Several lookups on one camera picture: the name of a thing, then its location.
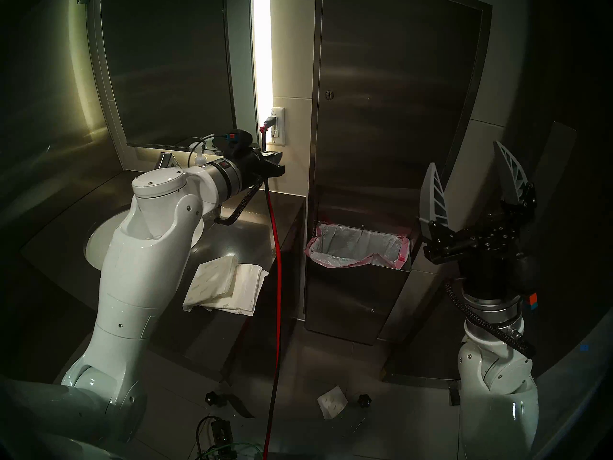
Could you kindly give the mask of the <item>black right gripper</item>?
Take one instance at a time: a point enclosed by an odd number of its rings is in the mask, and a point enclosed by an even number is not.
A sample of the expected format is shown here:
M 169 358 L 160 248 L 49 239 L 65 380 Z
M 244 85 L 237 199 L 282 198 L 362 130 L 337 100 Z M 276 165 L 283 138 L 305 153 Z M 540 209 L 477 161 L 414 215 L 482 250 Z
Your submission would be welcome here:
M 514 155 L 494 141 L 495 162 L 504 214 L 484 217 L 473 226 L 453 231 L 444 190 L 434 162 L 420 189 L 419 225 L 424 253 L 435 265 L 456 262 L 465 294 L 473 299 L 508 300 L 538 292 L 541 269 L 536 257 L 520 247 L 524 220 L 537 206 L 534 184 Z

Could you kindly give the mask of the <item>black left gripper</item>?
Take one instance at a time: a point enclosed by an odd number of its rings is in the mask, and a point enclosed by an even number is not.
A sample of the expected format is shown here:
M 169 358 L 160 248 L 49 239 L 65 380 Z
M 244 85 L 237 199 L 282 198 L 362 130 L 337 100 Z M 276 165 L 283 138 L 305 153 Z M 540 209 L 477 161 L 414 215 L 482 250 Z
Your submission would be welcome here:
M 281 164 L 282 151 L 261 151 L 250 147 L 237 159 L 240 171 L 241 190 L 256 185 L 268 178 L 277 178 L 285 174 L 285 166 Z

